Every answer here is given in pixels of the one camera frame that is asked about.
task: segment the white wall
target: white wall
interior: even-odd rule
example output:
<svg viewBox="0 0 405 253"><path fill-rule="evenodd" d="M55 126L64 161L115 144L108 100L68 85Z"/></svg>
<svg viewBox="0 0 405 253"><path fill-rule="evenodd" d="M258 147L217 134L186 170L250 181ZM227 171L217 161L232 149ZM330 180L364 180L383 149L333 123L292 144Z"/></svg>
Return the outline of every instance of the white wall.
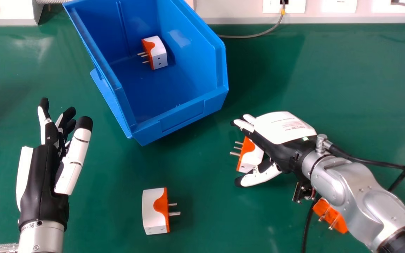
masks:
<svg viewBox="0 0 405 253"><path fill-rule="evenodd" d="M373 0L358 0L356 13L322 13L322 0L307 0L306 13L287 13L283 23L405 22L405 13L373 13ZM194 0L196 13L208 24L264 24L278 14L262 13L263 0Z"/></svg>

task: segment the robotic arm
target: robotic arm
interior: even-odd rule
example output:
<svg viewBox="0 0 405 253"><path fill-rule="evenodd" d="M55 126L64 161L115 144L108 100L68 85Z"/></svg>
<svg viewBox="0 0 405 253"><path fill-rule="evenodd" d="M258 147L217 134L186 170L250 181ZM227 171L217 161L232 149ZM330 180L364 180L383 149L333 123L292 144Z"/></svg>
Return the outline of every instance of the robotic arm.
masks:
<svg viewBox="0 0 405 253"><path fill-rule="evenodd" d="M43 98L37 109L41 145L21 148L16 186L19 243L0 245L0 253L63 251L69 195L84 163L93 122L89 117L76 122L76 110L70 107L54 123L48 109L48 99Z"/></svg>
<svg viewBox="0 0 405 253"><path fill-rule="evenodd" d="M257 118L245 114L231 124L270 157L235 179L236 186L253 186L281 173L294 173L298 179L295 202L314 200L318 193L372 252L405 253L405 205L381 187L364 165L384 162L351 157L289 112ZM405 176L405 166L392 166L403 169L403 174L389 190Z"/></svg>

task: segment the blue plastic bin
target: blue plastic bin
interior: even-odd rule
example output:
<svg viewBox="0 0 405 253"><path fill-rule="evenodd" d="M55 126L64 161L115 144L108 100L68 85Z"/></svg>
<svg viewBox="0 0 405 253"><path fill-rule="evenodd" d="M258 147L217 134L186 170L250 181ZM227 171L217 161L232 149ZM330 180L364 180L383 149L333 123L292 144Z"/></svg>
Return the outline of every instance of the blue plastic bin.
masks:
<svg viewBox="0 0 405 253"><path fill-rule="evenodd" d="M90 73L128 138L146 145L219 109L229 90L223 42L183 0L64 3L95 69ZM168 66L137 56L159 35Z"/></svg>

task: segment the green work surface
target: green work surface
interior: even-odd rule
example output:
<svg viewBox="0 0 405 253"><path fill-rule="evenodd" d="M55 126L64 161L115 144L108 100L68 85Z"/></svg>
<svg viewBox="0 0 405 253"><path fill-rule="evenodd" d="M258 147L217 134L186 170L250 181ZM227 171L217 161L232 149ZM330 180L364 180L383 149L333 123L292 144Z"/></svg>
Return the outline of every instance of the green work surface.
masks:
<svg viewBox="0 0 405 253"><path fill-rule="evenodd" d="M229 152L243 136L230 121L243 113L288 110L357 156L405 164L405 24L283 25L260 38L225 40L223 109L141 147L125 137L90 78L93 64L66 13L53 9L42 22L0 27L0 243L18 241L18 158L21 146L40 142L43 96L54 118L74 106L94 121L70 197L66 253L298 252L310 203L291 202L294 175L233 185L240 174ZM399 173L371 170L383 186ZM142 190L163 186L182 215L171 218L170 234L146 236ZM405 180L395 193L405 202ZM308 253L369 252L327 228L312 222Z"/></svg>

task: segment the screw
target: screw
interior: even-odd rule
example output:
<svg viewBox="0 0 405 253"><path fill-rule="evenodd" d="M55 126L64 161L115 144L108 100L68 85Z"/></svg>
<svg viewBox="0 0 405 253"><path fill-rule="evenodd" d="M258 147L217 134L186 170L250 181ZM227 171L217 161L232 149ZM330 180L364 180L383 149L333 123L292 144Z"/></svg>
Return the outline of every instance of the screw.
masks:
<svg viewBox="0 0 405 253"><path fill-rule="evenodd" d="M316 137L316 149L315 151L317 153L324 153L324 151L326 150L325 147L323 146L323 142L328 140L328 136L325 134L319 134Z"/></svg>

